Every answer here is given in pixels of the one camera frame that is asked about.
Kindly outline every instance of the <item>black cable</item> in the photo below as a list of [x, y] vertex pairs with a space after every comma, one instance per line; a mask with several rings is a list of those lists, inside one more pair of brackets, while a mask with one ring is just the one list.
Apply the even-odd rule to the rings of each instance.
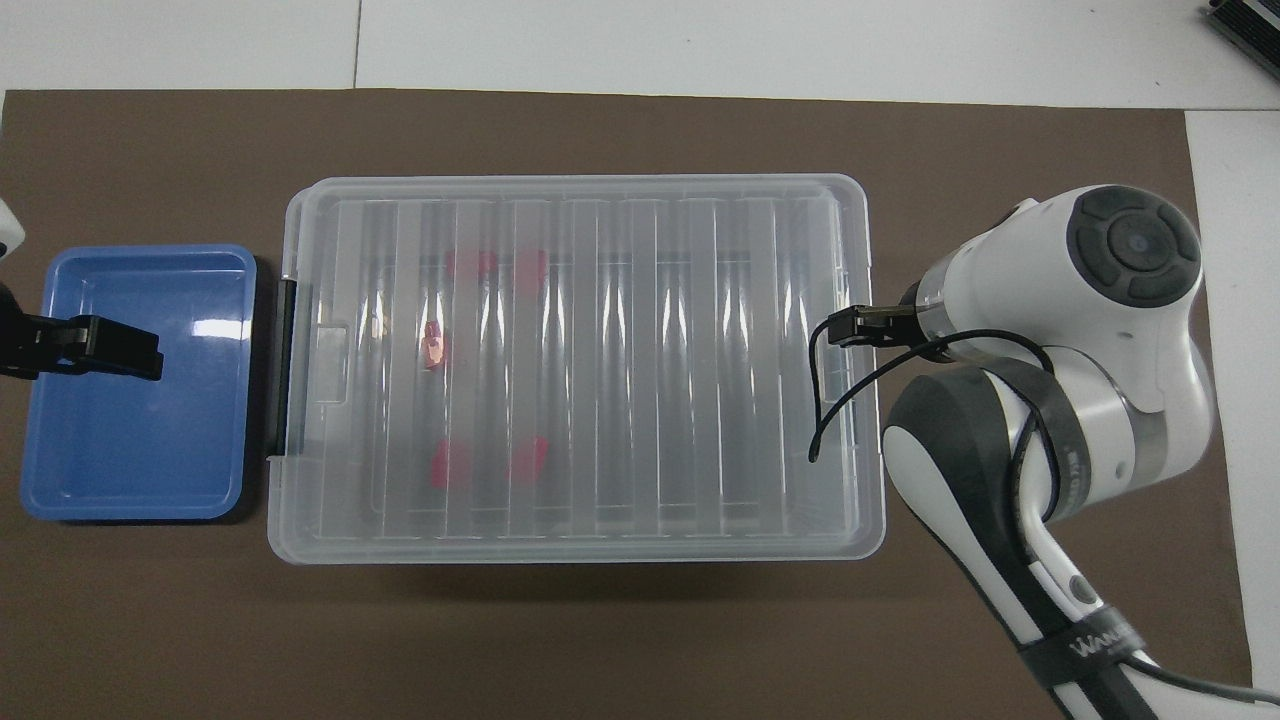
[[822, 415], [822, 401], [820, 401], [822, 391], [818, 387], [818, 360], [815, 355], [815, 346], [818, 341], [818, 334], [822, 331], [824, 331], [827, 325], [828, 322], [819, 323], [818, 327], [814, 328], [813, 336], [809, 338], [809, 375], [813, 379], [814, 419], [815, 419], [813, 439], [809, 441], [809, 462], [815, 462], [818, 460], [818, 452], [820, 452], [822, 450], [822, 434], [827, 432], [827, 427], [831, 425], [831, 421], [836, 418], [840, 410], [844, 409], [844, 406], [847, 405], [854, 398], [855, 395], [867, 389], [868, 386], [881, 379], [887, 373], [892, 372], [893, 369], [896, 369], [899, 365], [902, 365], [908, 360], [913, 357], [919, 357], [925, 352], [940, 350], [942, 347], [951, 345], [952, 342], [960, 342], [963, 340], [974, 340], [979, 337], [1005, 340], [1020, 345], [1023, 348], [1025, 348], [1028, 352], [1036, 356], [1036, 360], [1039, 361], [1041, 368], [1043, 368], [1050, 374], [1053, 373], [1053, 361], [1050, 359], [1048, 354], [1044, 352], [1044, 348], [1025, 336], [1020, 336], [1018, 333], [1012, 333], [1009, 331], [997, 331], [993, 328], [961, 331], [957, 333], [942, 336], [937, 340], [931, 340], [929, 342], [922, 345], [916, 345], [915, 347], [909, 348], [906, 352], [902, 352], [901, 355], [890, 360], [888, 363], [884, 363], [883, 365], [873, 370], [870, 374], [868, 374], [865, 378], [854, 383], [854, 387], [845, 391], [845, 395], [841, 395], [840, 398], [836, 400], [835, 404], [832, 404], [831, 409], [827, 410], [827, 414]]
[[1280, 707], [1280, 696], [1268, 693], [1266, 691], [1258, 691], [1254, 688], [1238, 688], [1235, 685], [1224, 685], [1221, 683], [1213, 683], [1210, 680], [1201, 680], [1197, 678], [1188, 678], [1180, 673], [1174, 673], [1171, 670], [1165, 670], [1158, 665], [1147, 662], [1146, 660], [1139, 660], [1137, 657], [1129, 656], [1121, 662], [1133, 667], [1138, 673], [1152, 678], [1153, 680], [1160, 680], [1161, 683], [1167, 683], [1175, 688], [1183, 688], [1185, 691], [1192, 691], [1197, 693], [1204, 693], [1211, 696], [1222, 697], [1226, 700], [1235, 700], [1239, 702], [1266, 702], [1268, 705], [1275, 705]]

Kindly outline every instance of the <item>clear plastic lid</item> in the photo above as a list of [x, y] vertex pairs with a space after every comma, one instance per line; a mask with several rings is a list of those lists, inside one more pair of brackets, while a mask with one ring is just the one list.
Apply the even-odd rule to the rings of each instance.
[[[269, 536], [285, 560], [879, 546], [874, 393], [805, 457], [809, 332], [870, 301], [847, 177], [330, 178], [289, 205], [284, 275]], [[824, 386], [873, 361], [823, 348]]]

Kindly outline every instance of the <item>brown mat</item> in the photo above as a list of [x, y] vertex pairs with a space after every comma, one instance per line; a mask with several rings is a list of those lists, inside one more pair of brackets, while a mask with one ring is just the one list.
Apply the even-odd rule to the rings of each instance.
[[[0, 279], [28, 311], [69, 246], [234, 242], [278, 274], [285, 204], [329, 176], [846, 173], [879, 300], [1027, 196], [1121, 182], [1194, 217], [1178, 111], [61, 91], [4, 113], [0, 197], [28, 242]], [[294, 568], [262, 502], [219, 525], [29, 519], [27, 400], [0, 378], [3, 717], [1056, 716], [892, 492], [860, 562]], [[1249, 680], [1220, 439], [1056, 532], [1158, 661]]]

